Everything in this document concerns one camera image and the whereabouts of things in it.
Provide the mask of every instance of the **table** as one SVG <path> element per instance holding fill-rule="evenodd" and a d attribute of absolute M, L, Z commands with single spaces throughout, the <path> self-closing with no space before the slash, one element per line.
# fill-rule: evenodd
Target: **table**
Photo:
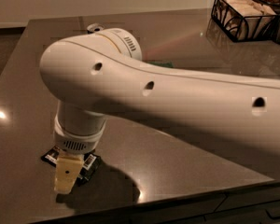
<path fill-rule="evenodd" d="M 40 157 L 53 146 L 57 100 L 39 75 L 53 42 L 86 34 L 89 24 L 119 27 L 139 41 L 147 62 L 175 68 L 280 78 L 280 46 L 233 44 L 210 22 L 210 9 L 29 21 L 0 77 L 0 223 L 26 223 L 184 199 L 272 181 L 191 144 L 110 117 L 96 149 L 103 163 L 70 195 L 53 191 L 54 168 Z M 225 199 L 203 203 L 214 211 Z"/>

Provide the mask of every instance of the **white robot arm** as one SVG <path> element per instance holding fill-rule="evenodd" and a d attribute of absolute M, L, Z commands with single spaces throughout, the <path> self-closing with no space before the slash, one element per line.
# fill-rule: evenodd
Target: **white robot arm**
<path fill-rule="evenodd" d="M 280 150 L 280 81 L 161 68 L 141 60 L 138 42 L 122 29 L 69 37 L 44 52 L 41 76 L 59 100 L 55 141 L 64 150 L 57 164 L 58 192 L 70 192 L 82 155 L 95 149 L 103 133 L 104 114 L 198 147 L 215 137 L 230 146 Z M 277 133 L 270 131 L 275 126 Z"/>

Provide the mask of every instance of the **dark floor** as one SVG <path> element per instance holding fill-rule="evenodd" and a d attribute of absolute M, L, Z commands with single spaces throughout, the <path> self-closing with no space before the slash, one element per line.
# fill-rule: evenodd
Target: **dark floor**
<path fill-rule="evenodd" d="M 1 32 L 0 32 L 0 75 L 7 64 L 12 51 L 16 47 L 16 45 L 21 37 L 21 33 L 11 34 L 11 33 L 8 33 L 8 31 L 6 34 L 2 34 L 2 33 L 3 32 L 1 30 Z"/>

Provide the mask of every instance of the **vent slot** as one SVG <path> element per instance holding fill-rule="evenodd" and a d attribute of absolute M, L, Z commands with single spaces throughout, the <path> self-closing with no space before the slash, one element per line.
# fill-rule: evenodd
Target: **vent slot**
<path fill-rule="evenodd" d="M 131 51 L 135 51 L 136 50 L 136 46 L 133 44 L 132 40 L 128 36 L 124 37 L 124 40 L 127 42 L 127 44 L 130 47 Z"/>
<path fill-rule="evenodd" d="M 66 141 L 64 142 L 64 145 L 71 150 L 75 150 L 75 151 L 80 151 L 83 150 L 84 148 L 86 148 L 86 145 L 83 143 L 79 143 L 79 142 L 74 142 L 74 141 Z"/>

